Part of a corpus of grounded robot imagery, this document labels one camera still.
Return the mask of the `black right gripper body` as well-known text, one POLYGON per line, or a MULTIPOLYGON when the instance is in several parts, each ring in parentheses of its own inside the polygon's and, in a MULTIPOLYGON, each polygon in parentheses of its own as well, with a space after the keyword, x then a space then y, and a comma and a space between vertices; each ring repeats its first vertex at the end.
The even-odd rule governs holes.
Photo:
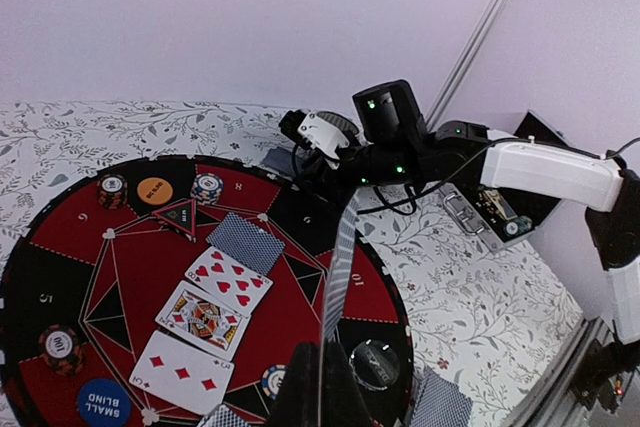
POLYGON ((310 196, 318 197, 335 206, 345 207, 356 188, 340 179, 340 169, 359 155, 362 148, 339 148, 337 169, 329 166, 322 151, 314 149, 307 157, 300 157, 299 149, 299 146, 292 149, 293 183, 310 196))

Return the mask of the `red black triangular card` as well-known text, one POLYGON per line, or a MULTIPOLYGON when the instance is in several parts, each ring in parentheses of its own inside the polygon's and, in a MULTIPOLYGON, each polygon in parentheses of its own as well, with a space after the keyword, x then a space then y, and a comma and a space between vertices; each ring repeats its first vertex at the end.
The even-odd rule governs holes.
POLYGON ((183 199, 151 213, 158 222, 173 229, 190 242, 197 241, 197 207, 194 199, 183 199))

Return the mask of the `blue small blind button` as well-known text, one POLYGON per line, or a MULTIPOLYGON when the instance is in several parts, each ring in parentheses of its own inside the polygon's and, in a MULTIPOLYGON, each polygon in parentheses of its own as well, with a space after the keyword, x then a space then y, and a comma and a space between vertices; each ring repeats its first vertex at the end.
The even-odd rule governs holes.
POLYGON ((98 378, 80 389, 77 410, 88 426, 121 427, 130 418, 131 401, 119 383, 98 378))

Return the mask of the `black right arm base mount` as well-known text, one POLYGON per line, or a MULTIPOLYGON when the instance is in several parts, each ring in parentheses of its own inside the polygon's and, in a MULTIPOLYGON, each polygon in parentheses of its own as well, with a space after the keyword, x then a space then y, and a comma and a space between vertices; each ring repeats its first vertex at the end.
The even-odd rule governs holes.
POLYGON ((639 342, 622 344, 614 339, 604 345, 593 340, 571 381, 577 402, 588 410, 596 403, 615 414, 625 396, 625 377, 633 378, 639 367, 639 342))

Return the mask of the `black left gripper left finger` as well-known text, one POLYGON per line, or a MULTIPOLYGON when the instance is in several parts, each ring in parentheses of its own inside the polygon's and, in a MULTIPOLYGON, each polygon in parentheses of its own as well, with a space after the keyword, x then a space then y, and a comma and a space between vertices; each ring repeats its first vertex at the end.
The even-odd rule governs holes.
POLYGON ((268 426, 320 425, 320 349, 312 342, 296 346, 267 419, 268 426))

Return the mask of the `orange big blind button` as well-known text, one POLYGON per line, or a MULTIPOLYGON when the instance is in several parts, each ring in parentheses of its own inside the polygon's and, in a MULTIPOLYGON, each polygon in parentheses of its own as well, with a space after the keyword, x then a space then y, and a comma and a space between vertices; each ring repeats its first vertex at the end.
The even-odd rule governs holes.
POLYGON ((163 178, 147 177, 138 183, 136 192, 144 203, 160 206, 172 199, 174 190, 172 185, 163 178))

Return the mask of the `king of diamonds card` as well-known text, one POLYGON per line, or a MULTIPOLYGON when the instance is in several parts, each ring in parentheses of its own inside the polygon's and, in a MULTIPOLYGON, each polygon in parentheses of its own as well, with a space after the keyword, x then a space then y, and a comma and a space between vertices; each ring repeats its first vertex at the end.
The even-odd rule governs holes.
POLYGON ((250 318, 192 283, 180 281, 155 321, 195 347, 232 361, 250 318))

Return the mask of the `red black chip stack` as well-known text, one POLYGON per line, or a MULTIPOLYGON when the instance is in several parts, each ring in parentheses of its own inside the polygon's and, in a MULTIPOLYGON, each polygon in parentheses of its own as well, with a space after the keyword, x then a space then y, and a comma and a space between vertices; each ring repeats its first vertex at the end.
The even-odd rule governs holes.
POLYGON ((121 208, 127 200, 127 182, 119 174, 102 176, 97 183, 97 201, 108 210, 121 208))
POLYGON ((76 332, 68 326, 49 326, 40 335, 38 346, 45 364, 56 374, 70 377, 84 367, 83 346, 76 332))

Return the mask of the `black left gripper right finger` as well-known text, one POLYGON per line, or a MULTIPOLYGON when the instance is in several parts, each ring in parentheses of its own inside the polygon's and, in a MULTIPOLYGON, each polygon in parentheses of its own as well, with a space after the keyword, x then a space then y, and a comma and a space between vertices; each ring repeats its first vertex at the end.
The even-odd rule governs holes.
POLYGON ((379 426, 371 416, 341 344, 326 342, 322 351, 322 425, 379 426))

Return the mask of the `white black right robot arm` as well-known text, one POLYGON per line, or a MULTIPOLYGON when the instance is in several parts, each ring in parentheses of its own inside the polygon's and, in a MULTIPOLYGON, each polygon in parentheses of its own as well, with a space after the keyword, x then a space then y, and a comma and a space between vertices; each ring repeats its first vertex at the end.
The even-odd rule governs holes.
POLYGON ((366 145, 355 133, 314 112, 288 112, 281 132, 313 152, 294 171, 301 187, 344 203, 359 187, 409 185, 409 202, 427 184, 474 190, 511 189, 572 201, 585 221, 605 272, 617 340, 639 340, 639 177, 617 152, 595 155, 510 136, 484 125, 450 121, 428 130, 410 84, 395 80, 356 93, 366 145))

